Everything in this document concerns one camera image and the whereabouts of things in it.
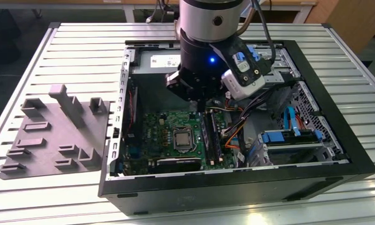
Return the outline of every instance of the green circuit board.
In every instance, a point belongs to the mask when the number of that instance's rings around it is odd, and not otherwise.
[[[217,129],[225,128],[224,115],[215,111]],[[173,132],[187,131],[193,141],[189,151],[175,150]],[[233,166],[232,153],[229,149],[223,151],[223,162],[208,165],[205,159],[205,147],[201,135],[200,118],[196,112],[157,112],[147,113],[143,118],[143,142],[141,157],[145,162],[153,158],[195,157],[201,159],[201,170],[231,168]],[[136,160],[131,167],[136,175],[147,174],[147,163]]]

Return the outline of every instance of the motherboard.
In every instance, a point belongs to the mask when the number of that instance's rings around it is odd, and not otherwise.
[[[207,127],[208,117],[213,122],[213,130]],[[224,114],[219,110],[204,113],[145,113],[141,143],[127,146],[127,174],[168,173],[173,169],[187,172],[233,168],[232,151],[224,148],[220,139],[220,131],[225,126]],[[211,144],[215,138],[217,146]]]

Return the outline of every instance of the floor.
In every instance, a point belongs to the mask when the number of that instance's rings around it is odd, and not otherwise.
[[[16,88],[20,76],[28,66],[35,50],[40,44],[41,38],[51,22],[69,23],[115,23],[125,22],[121,10],[44,10],[43,17],[35,18],[30,10],[10,11],[18,28],[21,37],[16,40],[17,47],[21,51],[21,58],[9,65],[0,65],[0,114],[6,105],[8,99]],[[135,10],[136,22],[143,23],[151,12]],[[160,21],[161,14],[156,13],[155,21]],[[172,16],[165,15],[165,22],[172,21]],[[359,55],[360,60],[372,60],[370,71],[375,76],[375,39],[372,39]]]

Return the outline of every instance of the silver cylinder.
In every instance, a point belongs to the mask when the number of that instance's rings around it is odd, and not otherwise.
[[[233,8],[208,10],[195,7],[181,0],[179,20],[180,28],[187,36],[201,42],[217,42],[227,39],[238,29],[243,2]],[[221,18],[220,25],[215,22],[216,17]]]

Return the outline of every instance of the ram slot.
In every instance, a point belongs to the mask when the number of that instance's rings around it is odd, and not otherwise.
[[[200,123],[204,139],[207,164],[213,165],[215,163],[221,162],[223,158],[212,112],[204,112],[203,115],[200,115]]]

